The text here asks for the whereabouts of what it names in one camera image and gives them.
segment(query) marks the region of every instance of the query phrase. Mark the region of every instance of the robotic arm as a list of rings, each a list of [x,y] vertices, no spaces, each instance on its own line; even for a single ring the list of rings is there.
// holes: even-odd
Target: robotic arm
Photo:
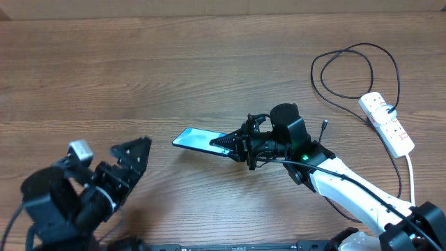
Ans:
[[[100,250],[93,232],[124,205],[146,171],[150,147],[147,137],[115,145],[110,153],[118,164],[101,162],[92,172],[93,152],[86,141],[71,142],[66,157],[35,172],[22,184],[22,205],[34,221],[26,239],[38,235],[42,245],[35,250]],[[69,178],[84,186],[80,195]],[[141,241],[131,237],[103,250],[139,246],[143,246]],[[31,250],[33,243],[26,248]]]
[[[272,132],[260,132],[259,126],[269,117]],[[281,104],[274,107],[270,114],[248,115],[241,129],[210,141],[213,146],[230,150],[229,157],[237,162],[246,161],[250,170],[255,170],[258,161],[281,162],[288,170],[289,176],[298,185],[305,184],[313,192],[328,197],[342,205],[347,211],[361,220],[379,237],[370,245],[371,249],[360,250],[421,250],[433,248],[427,242],[422,242],[415,236],[420,232],[427,233],[432,242],[446,248],[446,217],[444,213],[430,202],[420,207],[414,207],[410,202],[397,199],[383,192],[370,182],[351,171],[341,159],[327,150],[317,141],[311,141],[305,128],[305,122],[299,116],[296,104]],[[357,184],[342,178],[349,177]],[[381,198],[391,209],[400,212],[395,214],[384,207]],[[401,221],[401,216],[410,222]],[[344,236],[337,240],[336,248],[347,248],[357,241]]]

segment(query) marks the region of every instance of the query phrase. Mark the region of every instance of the white power strip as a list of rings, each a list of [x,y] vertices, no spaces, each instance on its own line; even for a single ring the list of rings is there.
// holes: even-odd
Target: white power strip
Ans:
[[[395,158],[405,156],[413,150],[415,145],[398,121],[396,111],[387,113],[392,106],[384,101],[381,94],[367,93],[360,98],[359,104]]]

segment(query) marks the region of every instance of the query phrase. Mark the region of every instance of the power cord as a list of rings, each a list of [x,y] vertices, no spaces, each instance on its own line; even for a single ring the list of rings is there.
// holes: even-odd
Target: power cord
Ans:
[[[310,169],[315,169],[317,171],[321,171],[324,172],[326,174],[330,174],[339,178],[342,178],[346,181],[350,181],[351,183],[357,185],[358,187],[360,187],[361,189],[363,189],[366,193],[368,193],[370,196],[372,196],[376,201],[380,202],[385,208],[387,208],[389,211],[393,212],[395,215],[397,215],[398,217],[400,217],[409,227],[410,229],[412,229],[418,236],[423,237],[424,239],[426,239],[426,241],[429,242],[429,244],[431,244],[437,251],[443,251],[441,249],[441,247],[434,241],[432,240],[431,237],[429,237],[422,229],[420,229],[415,223],[411,222],[406,216],[404,216],[402,213],[400,213],[398,210],[396,210],[391,204],[385,202],[383,199],[381,199],[378,195],[376,195],[374,192],[372,192],[369,188],[367,188],[365,185],[362,185],[359,181],[356,181],[353,178],[350,178],[349,176],[345,175],[345,174],[338,174],[337,172],[332,172],[330,170],[326,170],[324,168],[321,167],[317,167],[315,165],[310,165],[307,163],[302,163],[302,162],[296,162],[296,161],[289,161],[289,160],[269,160],[269,159],[258,159],[258,161],[262,161],[262,162],[274,162],[274,163],[282,163],[282,164],[292,164],[292,165],[297,165],[299,167],[305,167],[305,168],[310,168]]]
[[[8,226],[6,227],[5,233],[3,234],[3,238],[1,239],[0,251],[5,250],[6,238],[8,237],[9,232],[11,231],[11,228],[14,225],[14,221],[17,219],[17,217],[19,217],[20,213],[22,212],[22,209],[23,209],[23,204],[20,204],[20,206],[17,208],[17,210],[9,220]]]
[[[322,139],[322,134],[323,134],[323,131],[325,131],[325,129],[327,128],[327,125],[328,125],[328,120],[324,120],[324,122],[322,123],[322,126],[321,126],[321,134],[319,135],[319,144],[321,143],[321,139]],[[355,223],[362,223],[360,220],[356,220],[356,219],[353,219],[352,217],[350,217],[350,216],[348,216],[348,215],[346,215],[345,213],[343,213],[339,208],[337,208],[334,204],[333,204],[333,202],[330,200],[330,199],[328,199],[326,196],[324,196],[324,198],[325,198],[325,200],[340,214],[340,215],[342,215],[344,218],[346,218],[347,220],[351,220],[351,221],[353,221],[353,222],[355,222]]]
[[[410,180],[410,202],[415,205],[415,185],[413,181],[413,168],[412,161],[410,161],[409,154],[406,154],[407,165],[409,168],[409,180]]]
[[[398,65],[397,65],[395,59],[393,58],[393,56],[392,56],[386,49],[384,49],[384,48],[382,48],[382,47],[380,47],[380,46],[377,46],[377,45],[375,45],[375,44],[371,44],[371,43],[358,43],[358,44],[356,44],[356,45],[352,45],[352,46],[350,46],[350,47],[347,47],[347,48],[344,49],[344,50],[335,50],[335,51],[327,52],[327,53],[324,53],[324,54],[321,54],[321,55],[317,56],[317,57],[313,60],[312,67],[311,67],[311,70],[310,70],[310,79],[311,79],[311,83],[312,83],[312,86],[313,86],[313,89],[315,90],[315,92],[316,92],[322,99],[324,99],[326,102],[330,103],[331,105],[334,105],[335,107],[338,107],[339,109],[342,109],[342,110],[344,110],[344,111],[346,111],[346,112],[352,114],[353,116],[357,117],[357,118],[358,118],[359,120],[361,120],[363,123],[365,123],[366,125],[368,125],[368,126],[369,126],[369,127],[370,127],[370,128],[377,134],[377,135],[378,135],[379,139],[382,141],[382,143],[383,143],[383,145],[384,145],[385,150],[387,151],[387,154],[389,155],[390,160],[392,161],[393,167],[395,168],[395,172],[397,173],[398,183],[399,183],[399,190],[398,190],[397,198],[400,198],[400,196],[401,196],[401,191],[402,191],[401,175],[400,175],[400,173],[399,173],[397,164],[395,163],[395,161],[394,161],[394,159],[393,159],[393,157],[392,157],[392,154],[390,153],[388,147],[387,147],[387,146],[385,145],[385,143],[384,143],[384,139],[378,134],[378,132],[376,131],[375,127],[371,124],[370,121],[366,121],[366,120],[363,119],[361,116],[357,115],[355,112],[352,112],[351,110],[349,110],[349,109],[347,109],[347,108],[345,108],[345,107],[342,107],[341,105],[338,105],[338,104],[336,104],[335,102],[332,102],[332,101],[328,100],[326,97],[324,97],[324,96],[319,92],[319,90],[316,88],[316,85],[315,85],[315,83],[314,83],[314,76],[313,76],[314,63],[315,63],[319,58],[321,58],[322,56],[327,56],[327,55],[330,55],[330,54],[335,54],[335,55],[334,55],[334,56],[333,56],[333,57],[332,57],[332,58],[331,58],[325,65],[324,65],[324,67],[323,67],[323,69],[322,69],[322,71],[321,71],[321,83],[322,83],[322,85],[324,86],[324,88],[325,88],[327,91],[329,91],[330,93],[332,93],[332,94],[334,94],[334,95],[336,95],[336,96],[338,96],[338,97],[340,97],[340,98],[359,99],[360,97],[344,96],[344,95],[335,93],[334,91],[332,91],[331,89],[329,89],[329,88],[325,85],[325,82],[323,81],[323,78],[322,78],[322,76],[323,76],[323,72],[324,72],[325,68],[327,68],[327,66],[328,66],[333,60],[335,60],[336,58],[338,58],[342,53],[344,53],[344,52],[355,53],[355,54],[358,54],[358,55],[362,56],[362,57],[367,61],[367,63],[369,64],[371,80],[370,80],[369,89],[368,89],[367,92],[366,92],[366,93],[369,93],[369,92],[371,91],[371,88],[373,87],[373,84],[374,84],[374,72],[373,72],[373,68],[371,67],[370,60],[367,58],[367,56],[365,56],[365,55],[364,55],[363,53],[361,53],[361,52],[358,52],[358,51],[355,51],[355,50],[351,50],[351,48],[356,47],[356,46],[359,46],[359,45],[369,45],[369,46],[372,46],[372,47],[376,47],[376,48],[378,48],[378,49],[384,51],[384,52],[390,57],[390,59],[392,60],[392,62],[393,62],[393,64],[394,64],[394,67],[395,67],[395,70],[396,70],[396,73],[397,73],[397,82],[398,82],[397,101],[396,101],[396,103],[395,103],[395,106],[394,106],[392,109],[389,109],[389,111],[388,111],[388,112],[393,112],[393,110],[395,110],[395,108],[397,107],[397,105],[398,105],[398,103],[399,103],[399,96],[400,96],[400,89],[401,89],[401,82],[400,82],[400,79],[399,79]]]
[[[99,243],[104,241],[110,234],[113,234],[116,230],[120,229],[124,225],[124,220],[125,220],[124,209],[119,208],[119,212],[121,213],[121,220],[110,231],[108,231],[103,237],[101,237],[98,240]]]

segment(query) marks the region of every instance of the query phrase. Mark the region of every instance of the power strip switch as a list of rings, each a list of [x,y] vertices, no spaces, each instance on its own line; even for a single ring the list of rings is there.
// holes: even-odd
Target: power strip switch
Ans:
[[[397,112],[386,112],[392,106],[384,101],[381,94],[367,93],[360,98],[359,104],[395,158],[405,156],[413,150],[415,145],[398,121]]]

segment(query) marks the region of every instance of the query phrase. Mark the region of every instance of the white robotic arm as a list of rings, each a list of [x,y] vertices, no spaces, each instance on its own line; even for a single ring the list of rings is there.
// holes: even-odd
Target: white robotic arm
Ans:
[[[384,199],[387,203],[393,205],[396,210],[405,216],[412,213],[409,209],[412,204],[408,201],[397,199],[377,188],[370,182],[361,178],[350,170],[339,158],[327,159],[318,165],[320,168],[345,174],[355,179],[362,185],[365,185],[376,195]],[[338,204],[343,206],[347,211],[352,213],[358,220],[363,222],[370,230],[379,236],[384,230],[384,226],[388,223],[397,224],[401,222],[401,218],[394,213],[388,211],[380,202],[376,201],[370,194],[362,188],[346,181],[342,178],[326,174],[322,171],[315,171],[310,174],[310,179],[314,189],[321,195],[326,196]]]

